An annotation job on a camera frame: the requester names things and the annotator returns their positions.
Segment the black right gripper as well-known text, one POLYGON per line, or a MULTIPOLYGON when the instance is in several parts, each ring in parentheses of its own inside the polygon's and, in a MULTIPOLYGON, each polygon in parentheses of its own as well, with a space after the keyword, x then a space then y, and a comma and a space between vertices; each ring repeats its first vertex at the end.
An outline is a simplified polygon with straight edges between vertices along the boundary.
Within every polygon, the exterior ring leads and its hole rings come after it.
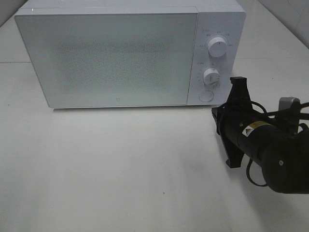
POLYGON ((216 123, 217 133, 221 136, 226 154, 226 164, 229 168, 241 167, 244 152, 235 145, 239 124, 253 112, 253 107, 247 88, 246 77, 231 77, 232 88, 228 102, 213 107, 212 116, 216 123))

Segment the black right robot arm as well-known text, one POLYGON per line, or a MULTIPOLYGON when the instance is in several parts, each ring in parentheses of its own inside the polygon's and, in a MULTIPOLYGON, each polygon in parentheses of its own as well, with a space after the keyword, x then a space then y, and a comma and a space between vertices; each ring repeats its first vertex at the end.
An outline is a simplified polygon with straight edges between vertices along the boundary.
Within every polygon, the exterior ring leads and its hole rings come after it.
POLYGON ((262 171, 265 186, 285 194, 309 191, 308 103, 282 97, 268 112, 252 101, 245 77, 232 77, 227 101, 211 110, 227 155, 226 164, 238 168, 244 156, 262 171))

